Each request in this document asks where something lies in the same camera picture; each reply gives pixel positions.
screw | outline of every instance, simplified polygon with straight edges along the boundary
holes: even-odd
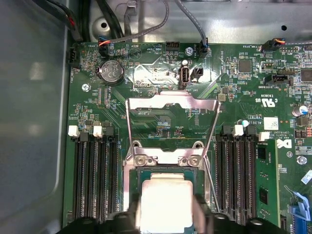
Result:
[[[84,92],[89,92],[91,90],[91,86],[89,84],[83,84],[81,88]]]
[[[187,47],[187,48],[185,49],[185,54],[186,54],[186,55],[191,56],[191,55],[193,55],[193,53],[194,53],[194,50],[193,50],[192,47]]]
[[[259,220],[257,220],[257,219],[252,219],[252,220],[250,220],[250,222],[251,222],[252,224],[258,225],[258,226],[261,226],[261,225],[262,225],[262,222],[259,221]]]
[[[307,158],[304,157],[304,156],[299,156],[299,157],[297,158],[297,163],[298,163],[299,165],[304,165],[304,164],[306,164],[307,162],[308,162],[308,160],[307,160]]]

microchip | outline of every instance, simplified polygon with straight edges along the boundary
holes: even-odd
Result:
[[[92,120],[85,120],[84,124],[88,125],[88,126],[91,126],[92,125]]]
[[[259,189],[259,200],[267,205],[268,204],[268,191],[260,188]]]
[[[312,69],[301,70],[301,81],[312,82]]]
[[[300,117],[296,121],[298,126],[309,126],[310,124],[310,119],[306,117]]]
[[[250,60],[240,60],[238,65],[239,72],[252,72],[252,62]]]
[[[294,131],[294,138],[301,138],[301,131],[300,130]]]
[[[102,127],[110,127],[111,123],[110,122],[102,122]]]
[[[266,148],[259,147],[258,148],[258,158],[266,160],[267,159],[267,150]]]
[[[218,94],[219,101],[226,101],[226,94]]]
[[[106,133],[107,136],[113,136],[114,135],[114,127],[106,127]]]

integrated circuit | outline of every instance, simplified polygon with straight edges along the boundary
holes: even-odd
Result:
[[[268,204],[268,191],[263,188],[259,189],[259,200],[264,204]]]
[[[264,147],[258,148],[258,158],[266,160],[267,159],[267,150]]]
[[[312,69],[302,69],[301,70],[301,81],[302,82],[312,82]]]
[[[239,72],[252,72],[252,62],[250,60],[240,60],[238,67]]]

mounting hole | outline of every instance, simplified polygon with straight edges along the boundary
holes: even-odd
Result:
[[[105,23],[105,22],[104,22],[104,23],[101,23],[101,27],[102,27],[102,28],[106,28],[106,27],[107,27],[107,23]]]

green circuit board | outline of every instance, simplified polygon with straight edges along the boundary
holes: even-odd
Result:
[[[194,50],[190,56],[185,53],[189,47]],[[110,176],[105,177],[102,185],[93,186],[91,195],[85,194],[87,188],[81,190],[83,199],[94,201],[89,207],[89,216],[97,217],[97,194],[101,186],[104,187],[102,189],[105,194],[103,204],[105,208],[110,206],[107,191],[112,188],[111,174],[115,176],[114,211],[123,209],[123,161],[130,144],[126,99],[151,98],[163,90],[179,89],[178,71],[181,61],[187,60],[191,76],[198,67],[203,68],[203,75],[198,80],[189,82],[184,89],[195,98],[218,99],[221,102],[208,151],[213,179],[216,179],[216,135],[221,132],[222,126],[229,125],[233,128],[238,122],[247,120],[250,126],[255,126],[257,135],[270,132],[270,160],[268,156],[267,162],[260,161],[258,153],[256,155],[255,181],[259,181],[255,190],[257,216],[279,226],[281,215],[287,220],[287,230],[294,233],[293,216],[289,213],[289,206],[295,203],[291,191],[301,193],[308,200],[312,199],[311,182],[305,184],[301,181],[312,165],[312,78],[307,81],[307,77],[312,76],[312,72],[309,72],[312,71],[312,51],[304,47],[282,47],[275,52],[263,54],[259,52],[259,45],[254,44],[210,44],[208,55],[200,58],[198,43],[179,43],[178,49],[174,50],[168,50],[166,43],[110,44],[105,61],[117,61],[124,72],[123,81],[110,86],[97,76],[97,67],[104,63],[97,43],[76,44],[74,48],[80,68],[71,69],[68,126],[78,126],[80,133],[87,133],[89,138],[93,137],[94,126],[102,126],[104,135],[114,132],[115,141],[115,151],[107,142],[102,146],[107,154],[114,151],[113,161],[108,160],[103,164],[107,166],[103,175]],[[273,75],[286,76],[289,82],[271,84],[267,77]],[[84,85],[88,85],[89,89],[83,90]],[[294,107],[300,105],[306,105],[309,110],[305,116],[308,123],[304,126],[298,124],[302,117],[292,114]],[[173,105],[166,105],[163,109],[137,109],[131,112],[133,140],[139,140],[143,147],[161,148],[165,151],[191,148],[194,142],[205,141],[212,118],[213,114],[210,112],[182,109]],[[86,144],[83,143],[79,149],[75,139],[68,137],[67,140],[64,226],[77,216],[86,216],[84,212],[74,211],[74,206],[77,205],[74,193],[78,186],[75,170],[77,165],[86,166],[84,161],[76,162],[75,157],[78,151],[81,155],[87,151],[89,155],[90,152],[97,153],[101,143],[93,143],[91,149]],[[306,157],[308,162],[299,165],[299,156]],[[90,160],[94,164],[92,166],[90,162],[87,163],[86,167],[90,169],[82,174],[82,178],[94,175],[93,180],[84,185],[92,187],[92,183],[97,182],[95,177],[101,164],[95,157]],[[131,183],[132,188],[136,187],[136,178]],[[263,196],[266,196],[267,204],[264,204]],[[207,202],[211,202],[209,204],[214,208],[212,197]]]

